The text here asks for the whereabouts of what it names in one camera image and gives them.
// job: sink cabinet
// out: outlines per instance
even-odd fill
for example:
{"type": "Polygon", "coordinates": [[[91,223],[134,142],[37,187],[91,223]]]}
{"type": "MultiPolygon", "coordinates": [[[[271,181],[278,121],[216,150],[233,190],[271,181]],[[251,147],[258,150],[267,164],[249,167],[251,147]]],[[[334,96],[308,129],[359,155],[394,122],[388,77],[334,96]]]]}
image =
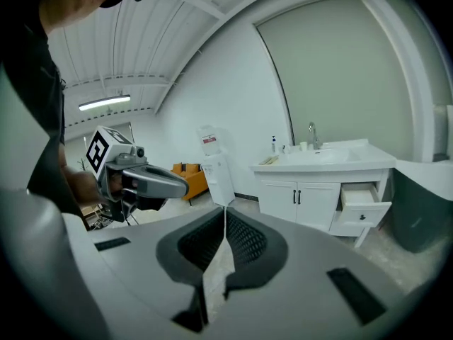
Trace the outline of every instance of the sink cabinet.
{"type": "Polygon", "coordinates": [[[357,237],[361,245],[391,203],[382,196],[389,169],[333,172],[255,172],[263,214],[357,237]]]}

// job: white cabinet door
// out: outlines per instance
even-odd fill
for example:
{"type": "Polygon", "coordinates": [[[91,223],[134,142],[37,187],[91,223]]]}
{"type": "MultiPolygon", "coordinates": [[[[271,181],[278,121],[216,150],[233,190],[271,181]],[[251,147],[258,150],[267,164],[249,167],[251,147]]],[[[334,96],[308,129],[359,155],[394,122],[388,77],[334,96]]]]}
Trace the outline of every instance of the white cabinet door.
{"type": "Polygon", "coordinates": [[[297,184],[286,181],[261,181],[260,211],[277,218],[296,221],[297,184]]]}
{"type": "Polygon", "coordinates": [[[339,183],[297,183],[296,222],[327,232],[340,196],[339,183]]]}

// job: open drawer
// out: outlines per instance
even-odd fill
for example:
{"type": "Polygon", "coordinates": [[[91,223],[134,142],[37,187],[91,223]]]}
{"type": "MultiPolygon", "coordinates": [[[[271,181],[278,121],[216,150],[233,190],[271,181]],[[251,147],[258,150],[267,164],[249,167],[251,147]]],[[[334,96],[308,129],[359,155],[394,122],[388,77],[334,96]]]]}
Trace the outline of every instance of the open drawer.
{"type": "Polygon", "coordinates": [[[343,184],[341,203],[343,211],[338,224],[358,227],[376,227],[391,205],[391,202],[379,201],[372,183],[343,184]]]}

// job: fluorescent light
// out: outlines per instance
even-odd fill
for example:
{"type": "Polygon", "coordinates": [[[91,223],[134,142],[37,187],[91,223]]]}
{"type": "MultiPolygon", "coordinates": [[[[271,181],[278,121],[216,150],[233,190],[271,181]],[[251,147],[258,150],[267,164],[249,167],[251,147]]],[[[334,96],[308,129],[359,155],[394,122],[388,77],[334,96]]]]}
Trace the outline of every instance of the fluorescent light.
{"type": "Polygon", "coordinates": [[[129,95],[104,98],[104,99],[100,99],[97,101],[92,101],[92,102],[81,104],[81,105],[79,105],[79,110],[86,111],[86,110],[91,110],[92,108],[96,108],[96,107],[111,105],[111,104],[119,103],[119,102],[127,102],[127,101],[130,101],[129,95]]]}

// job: faucet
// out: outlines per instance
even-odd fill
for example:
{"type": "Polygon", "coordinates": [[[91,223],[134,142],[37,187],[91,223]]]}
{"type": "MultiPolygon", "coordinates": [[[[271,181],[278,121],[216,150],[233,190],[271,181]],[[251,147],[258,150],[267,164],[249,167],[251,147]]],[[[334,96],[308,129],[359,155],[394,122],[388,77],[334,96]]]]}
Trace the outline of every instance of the faucet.
{"type": "Polygon", "coordinates": [[[313,144],[313,149],[319,150],[323,143],[320,141],[319,137],[316,136],[316,126],[314,125],[314,122],[310,122],[309,132],[311,133],[311,140],[309,139],[309,144],[313,144]]]}

